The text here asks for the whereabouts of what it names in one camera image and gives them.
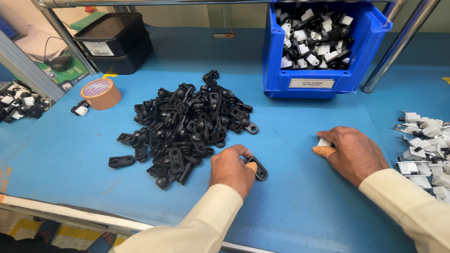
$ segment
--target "blue plastic bin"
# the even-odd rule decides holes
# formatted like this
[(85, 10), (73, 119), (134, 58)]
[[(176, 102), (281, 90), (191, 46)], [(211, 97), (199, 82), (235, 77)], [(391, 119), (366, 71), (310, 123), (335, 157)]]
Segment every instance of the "blue plastic bin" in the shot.
[[(350, 46), (352, 54), (348, 70), (280, 70), (283, 54), (284, 31), (275, 19), (274, 4), (267, 10), (264, 49), (262, 59), (263, 91), (270, 98), (332, 99), (339, 93), (355, 93), (364, 73), (369, 68), (381, 40), (392, 29), (392, 22), (371, 3), (327, 3), (332, 11), (342, 11), (354, 18), (351, 35), (355, 43)], [(316, 10), (324, 3), (302, 3)], [(283, 4), (294, 7), (295, 4)], [(330, 88), (289, 88), (291, 80), (332, 79)]]

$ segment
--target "blue work table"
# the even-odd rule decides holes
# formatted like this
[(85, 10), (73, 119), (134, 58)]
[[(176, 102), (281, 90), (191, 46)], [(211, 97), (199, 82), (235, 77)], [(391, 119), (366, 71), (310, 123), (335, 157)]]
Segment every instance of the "blue work table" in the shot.
[[(148, 30), (154, 46), (151, 56), (136, 73), (111, 77), (123, 95), (116, 106), (104, 111), (89, 109), (85, 117), (70, 113), (82, 100), (82, 87), (102, 77), (89, 76), (1, 154), (2, 170), (12, 168), (6, 194), (90, 208), (150, 225), (177, 225), (207, 191), (209, 157), (194, 168), (186, 185), (172, 183), (165, 190), (146, 173), (151, 159), (112, 169), (108, 158), (134, 155), (130, 146), (116, 141), (120, 133), (142, 127), (133, 121), (134, 104), (156, 97), (160, 87), (175, 90), (185, 82), (198, 89), (203, 74), (216, 69), (218, 84), (254, 108), (250, 118), (259, 127), (256, 135), (228, 131), (227, 147), (245, 145), (269, 174), (266, 181), (255, 181), (226, 242), (283, 253), (415, 251), (413, 240), (401, 227), (324, 158), (315, 156), (311, 147), (317, 145), (317, 131), (354, 127), (380, 144), (394, 166), (396, 156), (407, 148), (397, 139), (399, 132), (392, 130), (405, 106), (424, 116), (450, 119), (444, 109), (432, 111), (433, 105), (442, 106), (444, 100), (428, 95), (448, 101), (450, 86), (440, 79), (448, 67), (412, 76), (409, 68), (401, 72), (404, 66), (394, 66), (371, 95), (269, 99), (262, 93), (263, 29), (236, 29), (234, 40), (211, 39), (213, 32), (226, 29)], [(410, 84), (422, 74), (430, 83), (426, 94), (419, 90), (422, 85)], [(421, 96), (429, 103), (416, 105)]]

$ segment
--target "cable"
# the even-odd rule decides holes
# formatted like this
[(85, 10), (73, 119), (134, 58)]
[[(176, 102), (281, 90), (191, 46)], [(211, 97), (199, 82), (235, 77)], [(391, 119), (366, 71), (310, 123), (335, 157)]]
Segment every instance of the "cable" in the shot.
[(47, 43), (49, 42), (49, 40), (50, 40), (51, 38), (57, 38), (57, 39), (63, 40), (63, 39), (58, 38), (58, 37), (55, 37), (55, 36), (50, 36), (50, 37), (47, 39), (47, 41), (45, 42), (45, 47), (44, 47), (44, 60), (43, 60), (43, 62), (45, 62), (45, 57), (46, 57), (45, 54), (47, 53)]
[(70, 27), (68, 24), (66, 24), (65, 22), (61, 21), (63, 24), (65, 24), (68, 28), (72, 29), (72, 27)]

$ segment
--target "barcode label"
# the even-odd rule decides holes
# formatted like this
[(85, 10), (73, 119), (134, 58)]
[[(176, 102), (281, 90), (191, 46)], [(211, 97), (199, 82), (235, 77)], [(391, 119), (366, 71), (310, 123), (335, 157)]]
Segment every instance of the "barcode label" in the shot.
[(114, 56), (112, 51), (109, 49), (109, 46), (106, 42), (86, 42), (83, 41), (83, 44), (90, 51), (92, 55), (98, 56)]
[(93, 52), (95, 55), (101, 55), (101, 56), (109, 56), (109, 52)]

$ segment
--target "black plastic container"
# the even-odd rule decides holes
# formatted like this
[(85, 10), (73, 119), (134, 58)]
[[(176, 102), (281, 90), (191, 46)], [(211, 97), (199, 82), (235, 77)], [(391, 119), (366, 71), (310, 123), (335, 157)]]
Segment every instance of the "black plastic container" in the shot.
[(153, 50), (149, 32), (126, 55), (121, 57), (88, 56), (99, 70), (105, 74), (133, 74)]
[(89, 56), (121, 57), (146, 33), (141, 13), (119, 12), (103, 15), (77, 32), (73, 39), (80, 42)]

